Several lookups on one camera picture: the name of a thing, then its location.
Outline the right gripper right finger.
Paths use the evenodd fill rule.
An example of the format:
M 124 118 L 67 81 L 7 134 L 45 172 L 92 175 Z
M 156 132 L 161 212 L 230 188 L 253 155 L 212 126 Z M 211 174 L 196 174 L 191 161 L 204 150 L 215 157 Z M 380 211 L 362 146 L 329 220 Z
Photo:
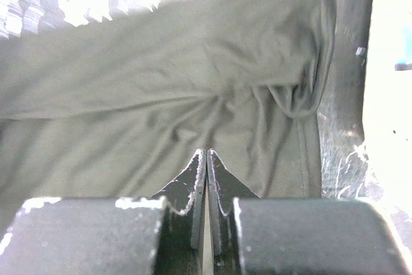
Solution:
M 367 200 L 260 198 L 207 153 L 215 274 L 406 274 L 407 249 Z

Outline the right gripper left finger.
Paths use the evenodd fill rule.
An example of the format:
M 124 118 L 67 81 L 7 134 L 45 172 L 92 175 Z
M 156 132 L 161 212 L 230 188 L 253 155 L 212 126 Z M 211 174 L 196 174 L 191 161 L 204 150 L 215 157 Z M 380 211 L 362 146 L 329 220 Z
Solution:
M 206 152 L 149 198 L 25 201 L 1 240 L 2 274 L 201 274 Z

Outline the black t shirt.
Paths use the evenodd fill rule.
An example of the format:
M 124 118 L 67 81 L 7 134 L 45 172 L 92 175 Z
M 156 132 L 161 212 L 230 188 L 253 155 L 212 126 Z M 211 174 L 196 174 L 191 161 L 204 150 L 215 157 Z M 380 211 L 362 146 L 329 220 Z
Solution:
M 1 230 L 29 198 L 149 196 L 197 149 L 319 197 L 335 0 L 180 0 L 1 41 Z

